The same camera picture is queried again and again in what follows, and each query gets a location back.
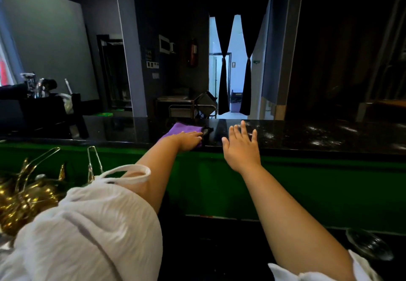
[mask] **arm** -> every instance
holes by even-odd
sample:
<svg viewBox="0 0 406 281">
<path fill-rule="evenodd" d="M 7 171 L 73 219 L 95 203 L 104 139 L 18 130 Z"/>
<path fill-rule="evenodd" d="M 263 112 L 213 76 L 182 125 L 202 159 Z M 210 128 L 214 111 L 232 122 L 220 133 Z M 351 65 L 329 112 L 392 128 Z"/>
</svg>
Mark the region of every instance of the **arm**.
<svg viewBox="0 0 406 281">
<path fill-rule="evenodd" d="M 239 172 L 250 192 L 277 263 L 294 274 L 319 272 L 338 281 L 353 281 L 353 261 L 340 243 L 262 166 L 256 130 L 249 140 L 245 122 L 223 138 L 224 157 Z"/>
<path fill-rule="evenodd" d="M 158 213 L 177 153 L 194 149 L 200 143 L 201 135 L 201 132 L 182 132 L 159 140 L 136 162 L 150 168 L 150 179 L 141 184 L 120 185 L 140 195 Z M 123 177 L 141 174 L 127 172 Z"/>
</svg>

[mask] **black granite countertop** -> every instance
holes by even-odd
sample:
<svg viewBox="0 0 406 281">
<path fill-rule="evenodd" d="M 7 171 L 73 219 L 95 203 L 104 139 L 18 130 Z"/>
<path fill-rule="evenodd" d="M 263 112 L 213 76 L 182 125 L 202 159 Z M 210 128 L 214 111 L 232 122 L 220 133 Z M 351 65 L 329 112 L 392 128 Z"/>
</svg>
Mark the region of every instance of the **black granite countertop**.
<svg viewBox="0 0 406 281">
<path fill-rule="evenodd" d="M 99 147 L 149 148 L 175 122 L 210 127 L 213 131 L 197 150 L 222 152 L 221 138 L 239 120 L 176 120 L 141 117 L 83 116 L 35 131 L 1 132 L 10 142 Z M 306 122 L 246 120 L 247 129 L 258 131 L 262 155 L 376 159 L 406 161 L 406 125 L 390 123 Z"/>
</svg>

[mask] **hand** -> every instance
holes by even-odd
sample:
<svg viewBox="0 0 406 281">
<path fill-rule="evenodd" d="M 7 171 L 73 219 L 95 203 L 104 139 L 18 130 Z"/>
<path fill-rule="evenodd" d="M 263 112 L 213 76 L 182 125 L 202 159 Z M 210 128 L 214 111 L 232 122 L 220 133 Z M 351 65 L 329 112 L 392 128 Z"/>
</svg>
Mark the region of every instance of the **hand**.
<svg viewBox="0 0 406 281">
<path fill-rule="evenodd" d="M 173 137 L 178 141 L 180 151 L 190 151 L 202 141 L 201 135 L 202 132 L 181 132 Z"/>
<path fill-rule="evenodd" d="M 250 141 L 245 127 L 245 122 L 241 121 L 241 133 L 238 125 L 230 126 L 229 140 L 223 137 L 223 152 L 229 166 L 238 173 L 250 170 L 252 167 L 261 166 L 258 143 L 256 141 L 256 129 L 252 132 Z"/>
</svg>

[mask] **gold decoration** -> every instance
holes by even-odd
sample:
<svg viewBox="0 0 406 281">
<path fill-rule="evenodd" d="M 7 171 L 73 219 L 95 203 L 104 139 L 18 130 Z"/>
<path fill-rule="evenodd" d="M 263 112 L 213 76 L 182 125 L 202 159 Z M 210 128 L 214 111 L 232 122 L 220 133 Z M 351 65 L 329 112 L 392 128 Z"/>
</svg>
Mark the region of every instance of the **gold decoration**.
<svg viewBox="0 0 406 281">
<path fill-rule="evenodd" d="M 65 164 L 61 166 L 57 180 L 41 175 L 30 181 L 35 168 L 59 150 L 55 147 L 30 163 L 26 158 L 18 174 L 0 176 L 0 226 L 3 233 L 16 236 L 40 212 L 57 206 L 65 197 L 68 189 L 64 181 Z"/>
</svg>

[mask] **fire extinguisher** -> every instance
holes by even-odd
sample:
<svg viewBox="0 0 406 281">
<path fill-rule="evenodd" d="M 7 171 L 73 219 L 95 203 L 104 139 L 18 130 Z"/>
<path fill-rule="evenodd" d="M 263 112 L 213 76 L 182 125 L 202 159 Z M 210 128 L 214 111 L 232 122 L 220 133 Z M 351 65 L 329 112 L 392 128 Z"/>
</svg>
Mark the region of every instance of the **fire extinguisher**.
<svg viewBox="0 0 406 281">
<path fill-rule="evenodd" d="M 197 66 L 197 40 L 192 39 L 189 42 L 189 56 L 188 56 L 188 66 L 190 68 L 195 68 Z"/>
</svg>

